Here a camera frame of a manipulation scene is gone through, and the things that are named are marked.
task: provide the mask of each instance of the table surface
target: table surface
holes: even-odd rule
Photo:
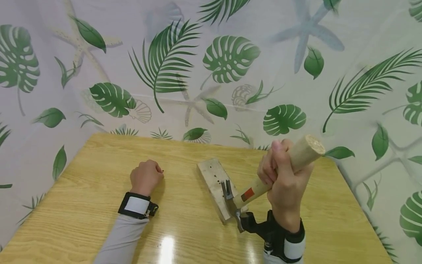
[[[222,225],[196,164],[218,158],[237,189],[256,176],[261,150],[94,134],[44,200],[0,253],[0,263],[91,263],[111,230],[129,174],[157,161],[160,205],[144,230],[133,263],[262,263],[263,240]],[[249,204],[258,222],[266,195]],[[303,198],[305,263],[391,263],[334,162],[321,158]]]

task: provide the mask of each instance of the wallpaper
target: wallpaper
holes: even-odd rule
[[[92,133],[259,150],[311,133],[393,263],[422,258],[420,0],[2,5],[0,248]]]

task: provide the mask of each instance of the claw hammer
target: claw hammer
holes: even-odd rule
[[[293,172],[298,172],[306,165],[323,156],[325,154],[325,148],[317,138],[311,135],[305,135],[287,153],[290,156]],[[221,182],[221,187],[227,210],[236,219],[238,230],[242,233],[245,230],[241,224],[241,216],[245,213],[241,212],[241,208],[265,194],[271,189],[271,186],[266,185],[257,177],[236,196],[232,193],[230,180]]]

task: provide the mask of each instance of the right hand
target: right hand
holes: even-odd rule
[[[134,168],[130,174],[130,181],[132,183],[130,192],[150,196],[163,178],[163,170],[157,162],[152,160],[140,162],[139,166]]]
[[[274,218],[283,228],[296,233],[300,228],[300,204],[314,164],[293,173],[287,153],[292,146],[293,143],[288,139],[273,141],[271,149],[261,160],[258,176],[263,182],[272,185],[267,198]]]

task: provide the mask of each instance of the wooden hammer handle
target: wooden hammer handle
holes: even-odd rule
[[[297,172],[324,155],[325,148],[315,137],[305,135],[287,153],[290,155],[293,172]],[[269,189],[271,189],[270,186],[263,183],[260,178],[256,178],[247,188],[235,196],[233,201],[239,209],[260,197]]]

